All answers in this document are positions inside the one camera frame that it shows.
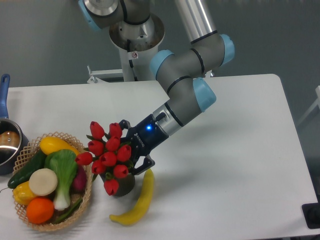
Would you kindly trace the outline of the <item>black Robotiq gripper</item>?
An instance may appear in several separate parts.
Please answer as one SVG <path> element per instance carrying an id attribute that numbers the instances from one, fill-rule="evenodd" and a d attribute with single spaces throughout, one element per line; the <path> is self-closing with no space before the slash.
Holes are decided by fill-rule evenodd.
<path id="1" fill-rule="evenodd" d="M 132 127 L 128 120 L 121 120 L 119 126 L 122 130 L 126 129 L 127 134 L 124 137 L 125 142 L 131 142 L 131 160 L 137 163 L 141 156 L 145 156 L 143 163 L 138 168 L 133 168 L 132 175 L 140 175 L 152 168 L 155 161 L 149 153 L 169 136 L 157 125 L 156 118 L 153 114 L 148 115 L 145 119 Z"/>

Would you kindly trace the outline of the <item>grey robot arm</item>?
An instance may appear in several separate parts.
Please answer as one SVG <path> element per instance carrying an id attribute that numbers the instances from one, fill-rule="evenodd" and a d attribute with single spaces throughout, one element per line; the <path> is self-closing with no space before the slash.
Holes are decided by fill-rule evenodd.
<path id="1" fill-rule="evenodd" d="M 235 55 L 232 40 L 218 34 L 204 0 L 177 0 L 175 4 L 191 44 L 182 55 L 158 49 L 165 29 L 151 13 L 148 0 L 78 2 L 91 28 L 109 29 L 121 62 L 120 70 L 94 71 L 90 76 L 121 75 L 126 82 L 156 80 L 168 95 L 167 102 L 136 126 L 127 120 L 120 122 L 127 129 L 125 140 L 133 146 L 132 162 L 144 157 L 143 164 L 131 170 L 133 175 L 151 168 L 155 163 L 150 152 L 216 101 L 204 76 Z"/>

